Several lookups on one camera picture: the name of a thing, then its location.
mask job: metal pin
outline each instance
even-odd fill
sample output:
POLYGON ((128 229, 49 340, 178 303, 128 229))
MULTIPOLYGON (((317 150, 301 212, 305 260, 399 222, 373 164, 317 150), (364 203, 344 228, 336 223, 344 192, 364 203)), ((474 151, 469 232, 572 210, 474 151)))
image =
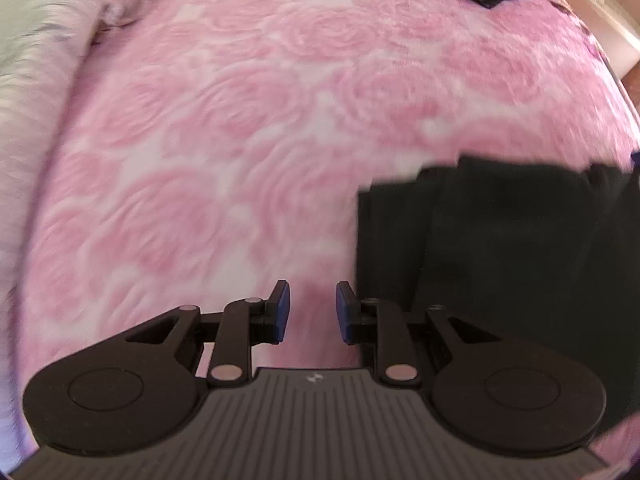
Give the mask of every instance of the metal pin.
POLYGON ((385 374, 394 381, 411 381, 418 376, 418 370, 411 365, 391 365, 385 370, 385 374))
POLYGON ((219 381, 235 381, 242 377, 242 368, 236 365, 218 365, 211 371, 211 377, 219 381))

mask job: ribbed gray surface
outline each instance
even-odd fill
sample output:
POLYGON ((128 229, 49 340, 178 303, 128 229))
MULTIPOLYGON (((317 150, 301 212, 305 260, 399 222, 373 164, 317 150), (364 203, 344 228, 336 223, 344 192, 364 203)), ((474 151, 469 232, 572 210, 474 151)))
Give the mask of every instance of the ribbed gray surface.
POLYGON ((262 370, 218 390, 180 433, 113 458, 45 448, 15 480, 575 480, 602 467, 577 450, 524 460, 477 450, 443 430, 417 393, 366 370, 262 370))

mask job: logo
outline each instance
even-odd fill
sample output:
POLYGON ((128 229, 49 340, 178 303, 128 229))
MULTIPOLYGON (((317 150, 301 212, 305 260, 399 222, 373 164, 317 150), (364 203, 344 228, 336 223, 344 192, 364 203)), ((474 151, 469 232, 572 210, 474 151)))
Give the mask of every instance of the logo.
POLYGON ((306 380, 313 384, 319 383, 322 379, 324 379, 324 376, 320 375, 318 372, 306 376, 306 380))

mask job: bedspread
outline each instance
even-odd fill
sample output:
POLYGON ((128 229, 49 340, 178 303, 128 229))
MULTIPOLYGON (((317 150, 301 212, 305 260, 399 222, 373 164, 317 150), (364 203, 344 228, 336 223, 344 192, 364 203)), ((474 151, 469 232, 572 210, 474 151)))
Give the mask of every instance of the bedspread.
POLYGON ((22 286, 19 379, 178 304, 292 287, 260 365, 341 367, 355 195, 461 151, 626 165, 640 138, 561 0, 158 0, 77 81, 22 286))

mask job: bed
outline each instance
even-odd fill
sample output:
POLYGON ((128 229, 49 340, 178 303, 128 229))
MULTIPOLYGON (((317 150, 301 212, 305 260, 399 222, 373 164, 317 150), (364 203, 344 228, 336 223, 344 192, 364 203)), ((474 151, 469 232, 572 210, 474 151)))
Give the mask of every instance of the bed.
MULTIPOLYGON (((18 398, 37 370, 178 304, 221 310, 286 278, 286 341, 254 361, 354 365, 333 290, 353 277, 358 186, 461 152, 627 167, 640 144, 562 0, 154 0, 93 46, 107 0, 62 1, 75 21, 52 4, 35 28, 73 49, 30 88, 0 79, 6 470, 33 449, 18 398)), ((639 431, 596 447, 621 460, 639 431)))

